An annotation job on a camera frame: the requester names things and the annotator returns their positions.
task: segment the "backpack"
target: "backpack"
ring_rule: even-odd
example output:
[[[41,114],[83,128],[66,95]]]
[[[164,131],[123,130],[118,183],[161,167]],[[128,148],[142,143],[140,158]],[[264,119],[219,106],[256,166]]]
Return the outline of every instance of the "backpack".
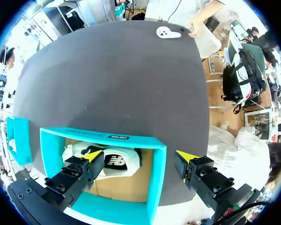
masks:
[[[138,13],[137,15],[133,16],[131,20],[145,20],[145,15],[144,13]]]
[[[250,83],[251,85],[251,95],[249,99],[258,96],[260,93],[266,90],[266,82],[262,76],[260,69],[258,68],[254,56],[250,53],[250,51],[244,51],[240,49],[239,51],[241,62],[238,66],[226,66],[223,71],[223,95],[221,98],[224,101],[233,101],[239,102],[243,99],[243,95],[241,93],[240,85],[244,85]],[[238,82],[237,79],[237,70],[241,67],[245,67],[248,79],[242,82]],[[234,114],[238,114],[240,112],[241,105],[237,105],[233,110]]]

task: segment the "new balance logo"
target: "new balance logo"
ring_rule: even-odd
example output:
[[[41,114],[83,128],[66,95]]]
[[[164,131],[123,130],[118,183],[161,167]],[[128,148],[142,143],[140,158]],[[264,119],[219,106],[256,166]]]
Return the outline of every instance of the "new balance logo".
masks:
[[[123,159],[123,157],[121,156],[112,156],[111,159],[108,162],[108,165],[125,165],[125,161]]]

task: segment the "white sneaker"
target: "white sneaker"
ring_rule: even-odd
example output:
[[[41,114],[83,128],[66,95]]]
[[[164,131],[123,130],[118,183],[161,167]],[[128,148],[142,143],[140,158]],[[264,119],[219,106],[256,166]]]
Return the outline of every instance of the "white sneaker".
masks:
[[[111,147],[104,150],[105,167],[97,180],[110,177],[131,177],[140,167],[140,157],[135,150]]]
[[[89,142],[70,144],[65,149],[63,161],[71,156],[82,157],[97,150],[103,150],[105,167],[99,173],[97,180],[110,177],[130,177],[139,169],[141,160],[134,148],[121,148],[110,145],[100,145]]]

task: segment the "dark gray tabletop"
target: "dark gray tabletop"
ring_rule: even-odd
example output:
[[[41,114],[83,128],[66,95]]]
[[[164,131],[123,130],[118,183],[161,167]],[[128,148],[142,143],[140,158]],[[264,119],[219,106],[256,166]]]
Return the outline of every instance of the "dark gray tabletop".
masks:
[[[33,55],[17,88],[14,115],[30,120],[33,165],[44,173],[40,127],[154,136],[167,145],[160,205],[193,197],[174,151],[207,152],[206,80],[193,38],[160,39],[161,22],[104,23],[68,34]]]

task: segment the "shoe box label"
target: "shoe box label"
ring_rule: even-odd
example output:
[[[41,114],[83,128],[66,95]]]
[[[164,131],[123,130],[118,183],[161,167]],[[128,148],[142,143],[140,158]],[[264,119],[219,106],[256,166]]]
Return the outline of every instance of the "shoe box label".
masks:
[[[109,138],[116,138],[116,139],[123,139],[123,140],[128,140],[130,137],[127,136],[118,136],[118,135],[111,135]]]

